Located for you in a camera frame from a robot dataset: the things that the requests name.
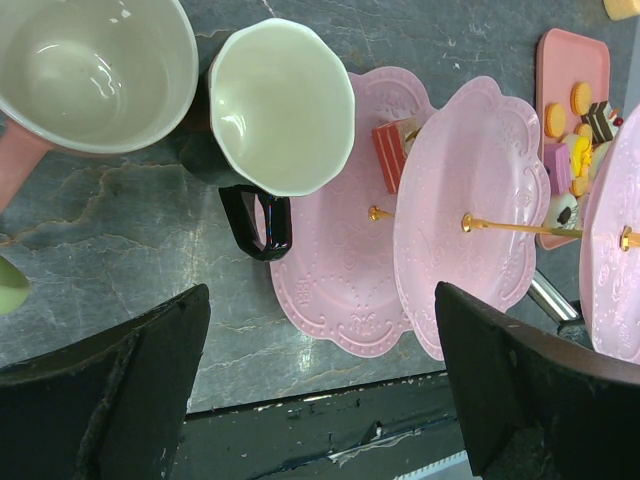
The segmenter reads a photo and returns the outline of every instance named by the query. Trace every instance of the dessert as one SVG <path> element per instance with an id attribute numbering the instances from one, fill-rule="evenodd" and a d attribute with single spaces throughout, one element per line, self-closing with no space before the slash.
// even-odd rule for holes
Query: dessert
<path id="1" fill-rule="evenodd" d="M 569 147 L 572 180 L 587 175 L 588 167 L 591 166 L 591 158 L 593 155 L 591 142 L 585 137 L 580 137 L 575 133 L 570 133 L 562 139 L 562 143 L 567 144 Z"/>
<path id="2" fill-rule="evenodd" d="M 576 198 L 580 198 L 589 190 L 589 174 L 576 178 L 571 182 L 569 192 Z"/>
<path id="3" fill-rule="evenodd" d="M 551 182 L 551 195 L 567 193 L 571 187 L 569 146 L 553 143 L 544 146 L 544 166 Z"/>
<path id="4" fill-rule="evenodd" d="M 577 83 L 571 90 L 571 110 L 578 116 L 589 113 L 591 107 L 591 86 L 588 83 Z"/>
<path id="5" fill-rule="evenodd" d="M 400 177 L 420 126 L 415 118 L 396 120 L 371 132 L 389 193 L 398 193 Z"/>
<path id="6" fill-rule="evenodd" d="M 604 143 L 613 140 L 622 126 L 623 120 L 618 110 L 613 110 L 608 101 L 594 103 L 589 112 L 582 116 L 582 122 L 593 129 L 593 143 Z"/>
<path id="7" fill-rule="evenodd" d="M 589 125 L 588 123 L 581 123 L 576 127 L 573 133 L 575 133 L 579 137 L 586 138 L 590 142 L 593 142 L 593 129 L 591 128 L 591 125 Z"/>
<path id="8" fill-rule="evenodd" d="M 578 201 L 570 193 L 551 197 L 547 216 L 542 223 L 547 228 L 572 230 L 578 221 Z"/>
<path id="9" fill-rule="evenodd" d="M 564 134 L 567 115 L 564 107 L 559 103 L 552 103 L 547 107 L 544 117 L 544 133 L 550 138 L 560 138 Z"/>

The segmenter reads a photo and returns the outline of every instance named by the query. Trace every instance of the black mug handle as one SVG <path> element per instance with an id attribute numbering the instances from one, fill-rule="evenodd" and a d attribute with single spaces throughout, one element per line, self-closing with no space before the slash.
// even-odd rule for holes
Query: black mug handle
<path id="1" fill-rule="evenodd" d="M 253 185 L 220 188 L 220 198 L 229 219 L 231 231 L 240 249 L 261 262 L 273 262 L 284 257 L 293 245 L 291 202 L 287 197 L 275 197 Z M 266 242 L 262 245 L 255 222 L 249 213 L 243 193 L 258 197 L 264 210 Z"/>

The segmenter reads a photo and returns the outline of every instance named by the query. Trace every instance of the marble countertop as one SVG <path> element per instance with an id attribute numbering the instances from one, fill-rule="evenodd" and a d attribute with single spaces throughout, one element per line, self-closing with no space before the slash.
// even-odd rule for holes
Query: marble countertop
<path id="1" fill-rule="evenodd" d="M 383 65 L 414 71 L 437 108 L 477 75 L 533 102 L 535 47 L 552 27 L 609 45 L 611 99 L 622 106 L 636 27 L 636 20 L 611 22 L 601 0 L 559 0 L 553 11 L 544 0 L 182 3 L 203 70 L 231 32 L 277 16 L 313 28 L 350 71 Z M 0 317 L 0 366 L 93 335 L 206 283 L 212 318 L 190 411 L 443 368 L 411 333 L 371 360 L 299 333 L 278 305 L 268 267 L 234 243 L 217 189 L 241 179 L 212 161 L 210 137 L 175 132 L 120 158 L 51 153 L 41 162 L 0 216 L 0 254 L 33 285 L 22 308 Z M 571 299 L 578 297 L 577 258 L 577 243 L 538 254 L 539 268 Z M 528 298 L 512 313 L 553 329 Z"/>

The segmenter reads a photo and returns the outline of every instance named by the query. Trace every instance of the pink tray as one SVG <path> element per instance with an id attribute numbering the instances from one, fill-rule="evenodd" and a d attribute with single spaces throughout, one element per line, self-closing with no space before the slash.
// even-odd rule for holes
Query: pink tray
<path id="1" fill-rule="evenodd" d="M 271 263 L 278 301 L 291 322 L 360 357 L 388 352 L 411 330 L 393 272 L 393 219 L 371 222 L 369 208 L 394 212 L 371 130 L 435 113 L 420 80 L 397 67 L 350 74 L 356 95 L 356 140 L 344 170 L 306 197 L 291 198 L 293 248 Z M 259 225 L 262 209 L 256 208 Z"/>
<path id="2" fill-rule="evenodd" d="M 606 44 L 592 38 L 553 28 L 540 40 L 536 68 L 536 110 L 540 117 L 542 142 L 540 158 L 544 144 L 557 143 L 558 139 L 544 134 L 544 113 L 550 103 L 560 103 L 567 114 L 566 133 L 573 133 L 582 123 L 580 117 L 571 111 L 571 90 L 578 82 L 591 85 L 592 101 L 609 99 L 609 75 L 611 59 Z M 538 236 L 538 244 L 552 250 L 573 239 Z"/>

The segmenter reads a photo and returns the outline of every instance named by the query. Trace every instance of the pink plate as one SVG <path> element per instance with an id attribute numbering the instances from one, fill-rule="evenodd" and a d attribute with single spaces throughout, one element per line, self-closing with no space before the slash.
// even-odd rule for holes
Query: pink plate
<path id="1" fill-rule="evenodd" d="M 442 349 L 435 287 L 451 282 L 505 311 L 527 292 L 536 265 L 534 236 L 462 231 L 466 213 L 502 223 L 540 225 L 549 177 L 538 159 L 540 125 L 523 100 L 496 82 L 464 85 L 423 127 L 400 182 L 394 232 L 396 284 L 420 343 Z"/>
<path id="2" fill-rule="evenodd" d="M 640 364 L 640 248 L 620 249 L 625 226 L 640 231 L 640 108 L 603 160 L 580 250 L 580 300 L 593 347 Z"/>
<path id="3" fill-rule="evenodd" d="M 311 195 L 291 198 L 293 248 L 271 263 L 271 277 L 280 305 L 302 332 L 333 340 L 354 355 L 377 357 L 411 330 L 411 323 L 393 277 L 393 220 L 368 217 L 373 205 L 393 212 L 397 198 L 387 193 L 371 130 L 407 117 L 426 122 L 435 109 L 420 80 L 402 68 L 350 77 L 355 146 L 334 180 Z M 256 208 L 256 217 L 261 212 Z"/>

